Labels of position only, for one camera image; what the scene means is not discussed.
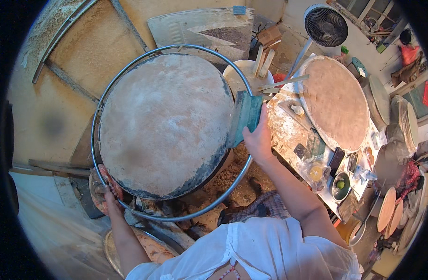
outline wooden stick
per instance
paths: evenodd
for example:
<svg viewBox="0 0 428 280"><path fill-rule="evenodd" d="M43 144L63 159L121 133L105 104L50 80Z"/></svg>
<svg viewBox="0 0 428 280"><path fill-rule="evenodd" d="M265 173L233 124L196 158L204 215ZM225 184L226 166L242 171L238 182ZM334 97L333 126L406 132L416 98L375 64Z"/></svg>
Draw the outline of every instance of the wooden stick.
<svg viewBox="0 0 428 280"><path fill-rule="evenodd" d="M270 50L264 65L262 65L262 68L259 71L259 77L265 78L267 76L271 61L273 60L275 53L276 52L273 49Z"/></svg>
<svg viewBox="0 0 428 280"><path fill-rule="evenodd" d="M267 93L267 94L279 93L279 90L280 90L279 87L267 88L266 90L263 90L262 93Z"/></svg>
<svg viewBox="0 0 428 280"><path fill-rule="evenodd" d="M257 52L256 62L254 63L253 67L253 76L255 77L257 75L257 71L259 70L259 64L261 62L262 52L264 51L264 47L261 45L259 46L259 51Z"/></svg>
<svg viewBox="0 0 428 280"><path fill-rule="evenodd" d="M284 81L276 82L274 84L261 86L261 87L258 87L257 89L260 90L260 91L263 91L263 90L266 90L266 89L269 89L269 88L272 88L272 87L282 86L282 85L290 84L290 83L293 83L293 82L296 82L296 81L303 81L303 80L306 80L308 78L309 78L309 74L306 74L306 75L299 76L299 77L296 77L296 78L292 78L292 79L287 79L287 80L284 80Z"/></svg>
<svg viewBox="0 0 428 280"><path fill-rule="evenodd" d="M261 70L261 68L262 68L262 64L264 64L264 61L265 61L265 56L267 55L267 53L262 53L262 56L261 56L261 60L259 61L259 66L257 66L257 73L256 73L256 77L257 77L257 75L259 74L259 71Z"/></svg>

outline round wooden board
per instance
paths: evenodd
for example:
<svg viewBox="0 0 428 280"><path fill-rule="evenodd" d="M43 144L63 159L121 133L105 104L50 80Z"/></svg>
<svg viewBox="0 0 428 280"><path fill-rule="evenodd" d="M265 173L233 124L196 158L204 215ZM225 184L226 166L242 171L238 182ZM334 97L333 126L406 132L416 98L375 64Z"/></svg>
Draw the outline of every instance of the round wooden board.
<svg viewBox="0 0 428 280"><path fill-rule="evenodd" d="M388 239L393 232L395 232L396 227L399 225L399 221L401 221L402 218L402 210L404 208L403 200L401 200L400 203L395 205L395 211L393 213L393 216L391 216L390 223L386 227L384 238Z"/></svg>
<svg viewBox="0 0 428 280"><path fill-rule="evenodd" d="M298 71L310 77L294 84L301 103L323 141L333 151L356 152L366 139L370 114L356 78L338 61L326 56L307 59Z"/></svg>
<svg viewBox="0 0 428 280"><path fill-rule="evenodd" d="M175 199L203 183L226 154L233 98L208 61L149 58L122 76L100 117L100 154L125 191Z"/></svg>
<svg viewBox="0 0 428 280"><path fill-rule="evenodd" d="M378 217L378 232L381 232L390 222L395 210L396 189L391 187L385 194Z"/></svg>

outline white cloth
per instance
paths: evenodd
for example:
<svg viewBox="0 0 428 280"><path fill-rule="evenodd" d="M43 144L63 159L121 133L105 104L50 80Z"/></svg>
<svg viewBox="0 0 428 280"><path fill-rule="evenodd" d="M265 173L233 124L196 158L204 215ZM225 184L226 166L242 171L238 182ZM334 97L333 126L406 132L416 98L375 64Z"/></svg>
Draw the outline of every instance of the white cloth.
<svg viewBox="0 0 428 280"><path fill-rule="evenodd" d="M207 279L238 261L251 279L360 279L357 256L329 240L303 238L294 218L223 224L162 265L143 263L126 280Z"/></svg>

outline wooden board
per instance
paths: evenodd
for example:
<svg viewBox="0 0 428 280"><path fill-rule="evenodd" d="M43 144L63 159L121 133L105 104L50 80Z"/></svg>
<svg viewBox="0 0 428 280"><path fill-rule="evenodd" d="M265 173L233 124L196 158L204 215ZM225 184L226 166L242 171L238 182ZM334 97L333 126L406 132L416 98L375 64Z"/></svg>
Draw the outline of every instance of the wooden board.
<svg viewBox="0 0 428 280"><path fill-rule="evenodd" d="M368 136L370 115L356 78L338 61L326 56L306 60L294 76L310 77L296 87L313 126L331 150L356 152Z"/></svg>
<svg viewBox="0 0 428 280"><path fill-rule="evenodd" d="M295 112L291 109L292 106L301 106L300 102L297 101L283 101L278 104L278 106L284 110L287 114L289 114L292 118L294 118L301 126L304 127L307 131L310 131L310 128L312 127L312 123L310 122L309 118L304 115L297 115Z"/></svg>
<svg viewBox="0 0 428 280"><path fill-rule="evenodd" d="M100 154L128 193L174 199L220 164L232 113L229 87L212 64L194 55L160 54L113 87L100 117Z"/></svg>
<svg viewBox="0 0 428 280"><path fill-rule="evenodd" d="M254 9L234 15L233 8L205 8L165 14L147 20L157 47L195 44L215 50L232 61L248 59ZM209 53L183 48L218 67L227 63Z"/></svg>
<svg viewBox="0 0 428 280"><path fill-rule="evenodd" d="M391 187L385 194L378 217L378 232L381 232L390 222L395 210L396 189Z"/></svg>
<svg viewBox="0 0 428 280"><path fill-rule="evenodd" d="M401 200L401 202L395 206L393 216L391 216L390 223L386 227L384 234L385 239L388 239L393 234L393 232L395 232L396 227L399 225L399 221L401 221L403 208L404 203L403 200Z"/></svg>

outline white bucket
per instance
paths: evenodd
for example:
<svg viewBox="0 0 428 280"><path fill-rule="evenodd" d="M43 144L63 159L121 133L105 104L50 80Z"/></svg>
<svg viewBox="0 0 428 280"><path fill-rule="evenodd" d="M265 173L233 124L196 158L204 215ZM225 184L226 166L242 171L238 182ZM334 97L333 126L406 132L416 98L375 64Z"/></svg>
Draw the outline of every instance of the white bucket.
<svg viewBox="0 0 428 280"><path fill-rule="evenodd" d="M242 59L242 60L238 60L238 61L234 61L234 64L237 65L237 67L239 67L240 70L244 71L244 70L252 70L254 67L254 64L256 62L253 60L247 60L247 59ZM226 80L228 80L228 76L231 75L232 73L236 72L231 66L228 65L228 67L226 67L226 69L223 71L223 76L225 77ZM247 78L248 82L250 82L251 79L256 79L255 77L249 77L248 75L245 74L245 77ZM274 80L273 80L273 76L270 73L270 71L268 71L267 74L267 78L266 78L266 82L264 84L273 84ZM253 86L251 85L251 89L253 90L253 92L257 91L256 88L253 88ZM243 89L239 89L244 91L245 90L245 84L243 84ZM234 98L236 97L236 92L233 90L233 88L231 89L231 91L233 92L233 96Z"/></svg>

